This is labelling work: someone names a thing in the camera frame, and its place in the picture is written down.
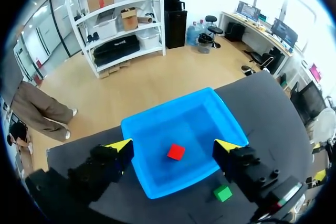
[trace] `stool seat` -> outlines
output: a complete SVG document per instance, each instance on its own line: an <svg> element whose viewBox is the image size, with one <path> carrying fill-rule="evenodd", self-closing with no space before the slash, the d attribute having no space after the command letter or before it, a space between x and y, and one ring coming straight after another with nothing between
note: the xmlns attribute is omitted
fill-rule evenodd
<svg viewBox="0 0 336 224"><path fill-rule="evenodd" d="M205 17L205 21L206 22L216 22L217 18L215 16L208 15L208 16Z"/></svg>
<svg viewBox="0 0 336 224"><path fill-rule="evenodd" d="M215 26L209 26L208 30L214 34L223 34L223 30Z"/></svg>

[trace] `blue plastic bin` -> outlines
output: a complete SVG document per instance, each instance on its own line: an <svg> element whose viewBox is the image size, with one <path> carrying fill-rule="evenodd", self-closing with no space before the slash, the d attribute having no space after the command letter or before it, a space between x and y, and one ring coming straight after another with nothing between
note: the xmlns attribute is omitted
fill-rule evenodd
<svg viewBox="0 0 336 224"><path fill-rule="evenodd" d="M132 138L133 167L146 195L159 198L186 188L219 169L214 140L245 146L248 140L230 110L211 88L177 98L122 120ZM185 148L180 161L167 157L172 144Z"/></svg>

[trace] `white sneaker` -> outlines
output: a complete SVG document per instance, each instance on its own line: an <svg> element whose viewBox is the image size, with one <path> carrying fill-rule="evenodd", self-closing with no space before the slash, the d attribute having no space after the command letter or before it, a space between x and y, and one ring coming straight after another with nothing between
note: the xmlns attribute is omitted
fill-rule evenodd
<svg viewBox="0 0 336 224"><path fill-rule="evenodd" d="M71 110L72 110L72 116L75 116L77 114L77 112L78 112L77 109L71 109Z"/></svg>
<svg viewBox="0 0 336 224"><path fill-rule="evenodd" d="M68 140L71 137L70 131L67 131L67 134L65 134L65 139Z"/></svg>
<svg viewBox="0 0 336 224"><path fill-rule="evenodd" d="M29 143L28 149L29 149L30 154L32 155L33 154L33 145L32 145L32 143Z"/></svg>

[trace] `shelf board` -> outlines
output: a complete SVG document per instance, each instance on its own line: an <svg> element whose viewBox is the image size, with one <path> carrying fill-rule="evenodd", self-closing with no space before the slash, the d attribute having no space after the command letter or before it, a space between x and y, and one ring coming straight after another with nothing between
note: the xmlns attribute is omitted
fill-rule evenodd
<svg viewBox="0 0 336 224"><path fill-rule="evenodd" d="M136 57L147 55L147 54L150 54L152 52L157 52L157 51L160 51L160 50L162 50L162 46L160 46L160 47L154 47L154 48L151 48L151 49L148 49L148 50L144 50L144 49L140 48L140 50L137 51L137 52L134 52L134 53L132 53L130 55L127 55L127 56L124 56L124 57L122 57L122 58L120 58L118 60L115 60L115 61L112 61L112 62L107 63L105 65L97 67L97 72L100 72L100 71L103 71L105 69L108 69L108 68L110 68L110 67L112 67L112 66L114 66L116 64L122 63L124 61L131 60L131 59L134 59Z"/></svg>
<svg viewBox="0 0 336 224"><path fill-rule="evenodd" d="M103 8L100 8L100 9L92 12L92 13L88 13L83 18L80 18L79 20L75 21L75 24L78 25L78 24L84 22L85 20L87 20L89 18L95 17L100 13L106 12L107 10L111 10L111 9L117 8L119 6L129 5L129 4L133 4L133 3L137 3L137 2L141 2L141 1L148 1L148 0L125 0L125 1L114 3L112 5L105 6Z"/></svg>
<svg viewBox="0 0 336 224"><path fill-rule="evenodd" d="M134 30L129 30L129 31L120 31L118 32L116 35L114 36L111 36L111 37L108 37L106 39L99 39L97 41L94 41L94 42L91 42L89 44L86 45L85 47L85 50L91 50L92 48L94 47L98 47L110 40L113 40L113 39L116 39L116 38L119 38L121 36L124 36L124 35L127 35L127 34L130 34L130 33L133 33L135 31L141 31L141 30L145 30L145 29L148 29L148 28L153 28L153 27L159 27L161 26L161 23L160 22L157 22L157 23L149 23L149 24L144 24L144 23L139 23L138 25L138 28L137 29L134 29Z"/></svg>

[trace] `white storage bin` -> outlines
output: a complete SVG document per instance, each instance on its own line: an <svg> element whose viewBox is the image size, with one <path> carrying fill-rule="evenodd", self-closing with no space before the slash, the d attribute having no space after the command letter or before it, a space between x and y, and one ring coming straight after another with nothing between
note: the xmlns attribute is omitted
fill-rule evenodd
<svg viewBox="0 0 336 224"><path fill-rule="evenodd" d="M116 24L117 17L114 17L113 12L102 14L98 15L96 25L93 27L92 34L96 31L99 35L99 39L106 39L118 33Z"/></svg>
<svg viewBox="0 0 336 224"><path fill-rule="evenodd" d="M160 33L154 28L136 33L136 36L140 42L140 47L145 50L160 46L159 35Z"/></svg>

